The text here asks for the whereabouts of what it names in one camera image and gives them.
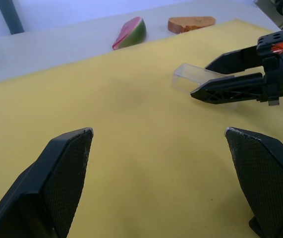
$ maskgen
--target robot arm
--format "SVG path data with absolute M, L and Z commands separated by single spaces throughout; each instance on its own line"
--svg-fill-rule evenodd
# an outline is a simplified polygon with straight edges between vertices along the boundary
M 258 0 L 256 4 L 261 5 L 262 10 L 283 28 L 283 0 L 276 0 L 274 4 L 271 0 Z M 264 67 L 265 75 L 255 73 L 213 79 L 191 92 L 191 96 L 212 104 L 255 99 L 278 105 L 279 97 L 283 97 L 283 31 L 260 37 L 256 46 L 223 54 L 206 69 L 231 74 L 257 66 Z

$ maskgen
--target gray pole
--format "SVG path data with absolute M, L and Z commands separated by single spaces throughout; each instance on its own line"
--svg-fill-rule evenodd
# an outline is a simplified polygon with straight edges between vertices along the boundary
M 0 0 L 0 11 L 12 35 L 24 32 L 12 0 Z

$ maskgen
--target yellow cloth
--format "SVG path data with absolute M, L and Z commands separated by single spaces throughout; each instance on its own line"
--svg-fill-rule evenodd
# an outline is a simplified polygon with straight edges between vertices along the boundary
M 204 67 L 264 34 L 236 20 L 1 82 L 0 199 L 51 138 L 91 126 L 69 238 L 257 237 L 224 130 L 283 142 L 283 98 L 230 111 L 192 100 L 171 80 L 184 62 Z

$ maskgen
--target white table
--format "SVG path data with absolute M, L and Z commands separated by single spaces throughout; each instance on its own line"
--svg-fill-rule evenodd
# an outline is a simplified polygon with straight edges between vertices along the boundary
M 122 25 L 136 16 L 144 18 L 147 41 L 153 41 L 174 35 L 167 30 L 169 17 L 200 15 L 213 16 L 217 23 L 238 18 L 279 31 L 261 10 L 237 2 L 198 0 L 170 5 L 46 31 L 1 37 L 0 81 L 108 53 L 112 51 L 112 44 Z

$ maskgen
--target orange label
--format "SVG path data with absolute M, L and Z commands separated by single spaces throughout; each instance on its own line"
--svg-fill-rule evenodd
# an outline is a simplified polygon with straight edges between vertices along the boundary
M 283 42 L 278 43 L 278 44 L 272 44 L 271 51 L 272 53 L 282 54 L 283 53 Z

